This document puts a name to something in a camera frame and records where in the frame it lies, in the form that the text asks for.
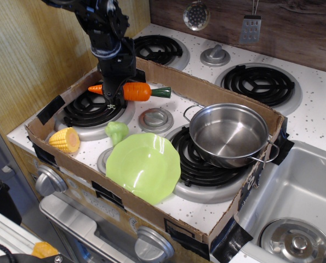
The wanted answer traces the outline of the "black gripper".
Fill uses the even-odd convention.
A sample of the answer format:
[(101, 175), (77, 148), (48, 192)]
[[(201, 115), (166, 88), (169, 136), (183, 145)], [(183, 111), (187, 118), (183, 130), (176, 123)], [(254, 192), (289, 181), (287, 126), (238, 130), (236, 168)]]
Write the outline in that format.
[(98, 57), (103, 78), (102, 93), (107, 108), (112, 110), (115, 110), (116, 106), (126, 108), (123, 84), (136, 75), (134, 40), (124, 37), (117, 47), (111, 54), (102, 52)]

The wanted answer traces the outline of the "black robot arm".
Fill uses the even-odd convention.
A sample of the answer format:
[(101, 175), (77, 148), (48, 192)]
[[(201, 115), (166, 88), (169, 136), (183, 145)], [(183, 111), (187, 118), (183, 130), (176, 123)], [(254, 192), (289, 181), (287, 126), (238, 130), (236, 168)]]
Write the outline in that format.
[(125, 36), (128, 16), (117, 1), (44, 1), (48, 6), (74, 13), (90, 39), (98, 60), (102, 93), (110, 105), (125, 105), (123, 86), (136, 75), (134, 41)]

